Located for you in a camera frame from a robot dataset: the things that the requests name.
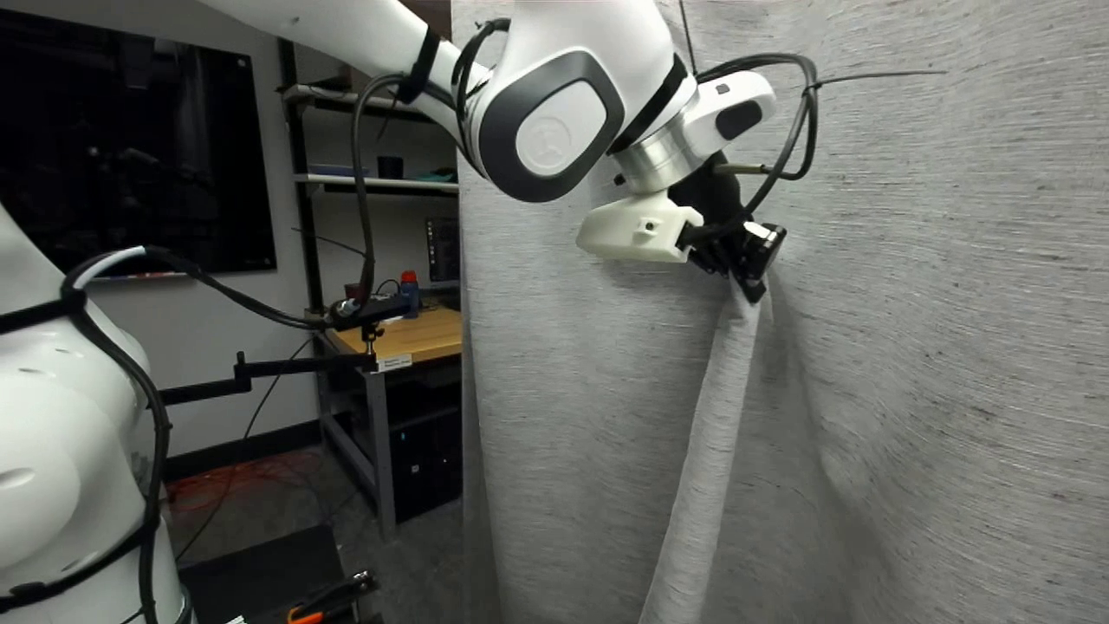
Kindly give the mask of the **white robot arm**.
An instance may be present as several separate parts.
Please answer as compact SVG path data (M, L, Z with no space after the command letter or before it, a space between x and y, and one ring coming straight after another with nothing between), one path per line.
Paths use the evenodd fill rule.
M625 194L591 207L578 245L603 259L695 262L744 297L765 295L784 233L695 192L724 145L765 120L774 82L755 68L688 68L655 0L513 0L485 67L403 0L203 0L211 11L314 48L437 120L464 159L516 200L559 200L603 159Z

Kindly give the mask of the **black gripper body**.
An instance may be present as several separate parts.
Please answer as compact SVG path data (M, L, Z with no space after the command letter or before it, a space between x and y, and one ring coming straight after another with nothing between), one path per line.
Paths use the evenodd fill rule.
M724 156L713 151L700 171L673 186L673 200L702 214L700 229L679 237L688 259L712 273L765 270L775 259L788 233L774 222L755 222L743 203L743 186L724 174Z

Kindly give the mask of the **white robot base body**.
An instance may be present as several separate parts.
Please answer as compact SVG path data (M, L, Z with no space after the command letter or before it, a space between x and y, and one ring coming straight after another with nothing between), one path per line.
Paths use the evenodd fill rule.
M145 393L63 312L66 273L0 207L0 624L194 624L157 501Z

